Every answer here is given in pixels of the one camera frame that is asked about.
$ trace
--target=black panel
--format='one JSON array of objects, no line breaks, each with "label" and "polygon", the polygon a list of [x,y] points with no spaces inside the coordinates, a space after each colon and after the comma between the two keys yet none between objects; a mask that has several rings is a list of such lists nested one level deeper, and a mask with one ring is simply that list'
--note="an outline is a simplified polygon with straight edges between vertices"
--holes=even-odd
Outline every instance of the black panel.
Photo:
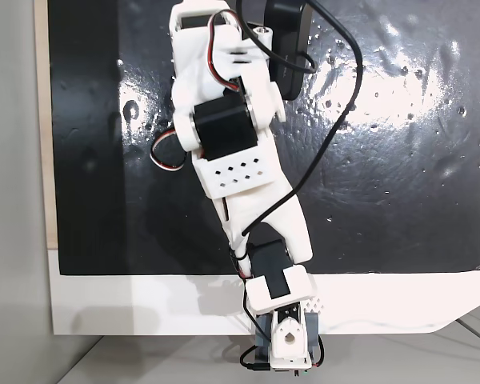
[{"label": "black panel", "polygon": [[[50,0],[63,274],[234,273],[190,161],[169,173],[149,159],[171,120],[167,24],[176,2]],[[300,193],[309,271],[478,269],[480,0],[323,3],[359,40],[366,78]],[[246,4],[251,21],[263,11]],[[354,85],[351,50],[318,18],[309,52],[319,72],[286,104],[287,122],[273,126],[292,184]]]},{"label": "black panel", "polygon": [[124,274],[117,1],[49,1],[60,270]]}]

